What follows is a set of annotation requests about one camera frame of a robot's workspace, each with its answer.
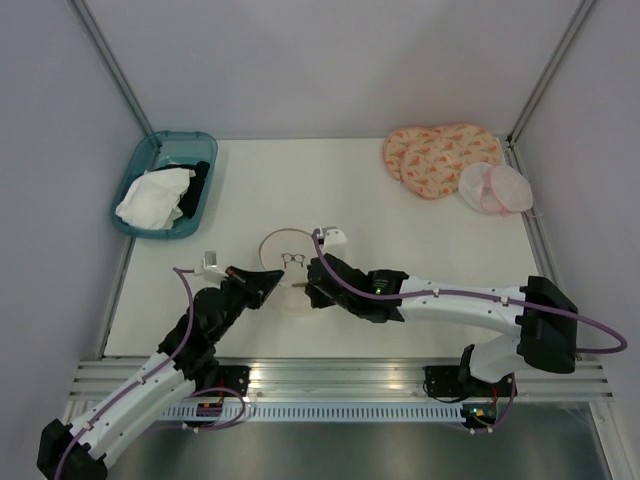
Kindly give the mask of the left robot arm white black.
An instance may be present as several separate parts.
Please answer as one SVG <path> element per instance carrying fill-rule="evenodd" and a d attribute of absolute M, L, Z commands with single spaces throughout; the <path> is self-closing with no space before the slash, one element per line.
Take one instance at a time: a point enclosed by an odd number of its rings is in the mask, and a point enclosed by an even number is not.
<path fill-rule="evenodd" d="M 73 421 L 44 427 L 38 470 L 47 479 L 104 479 L 168 408 L 192 394 L 222 391 L 217 342 L 245 310 L 262 307 L 283 275 L 229 267 L 219 285 L 189 291 L 185 314 L 132 377 Z"/>

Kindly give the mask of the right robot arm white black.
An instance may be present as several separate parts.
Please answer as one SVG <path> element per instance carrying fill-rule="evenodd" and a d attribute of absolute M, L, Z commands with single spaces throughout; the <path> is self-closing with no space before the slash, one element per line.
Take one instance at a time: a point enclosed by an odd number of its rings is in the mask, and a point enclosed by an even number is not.
<path fill-rule="evenodd" d="M 402 271 L 364 273 L 326 254 L 308 265 L 305 293 L 314 309 L 339 306 L 372 323 L 440 321 L 495 332 L 463 351 L 456 381 L 469 395 L 520 370 L 575 370 L 578 309 L 545 277 L 531 276 L 522 287 L 464 290 Z"/>

